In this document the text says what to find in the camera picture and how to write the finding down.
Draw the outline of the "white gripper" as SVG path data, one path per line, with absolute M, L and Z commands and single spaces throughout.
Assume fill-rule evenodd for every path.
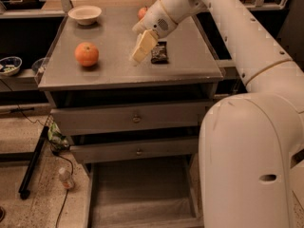
M 178 24 L 170 17 L 162 0 L 157 0 L 134 25 L 132 30 L 139 34 L 131 59 L 140 63 L 158 43 L 177 28 Z

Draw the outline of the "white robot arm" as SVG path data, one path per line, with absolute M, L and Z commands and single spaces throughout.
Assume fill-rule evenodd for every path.
M 204 228 L 295 228 L 292 157 L 304 145 L 304 73 L 239 0 L 157 0 L 133 30 L 142 61 L 157 40 L 208 8 L 243 94 L 206 113 L 199 133 Z

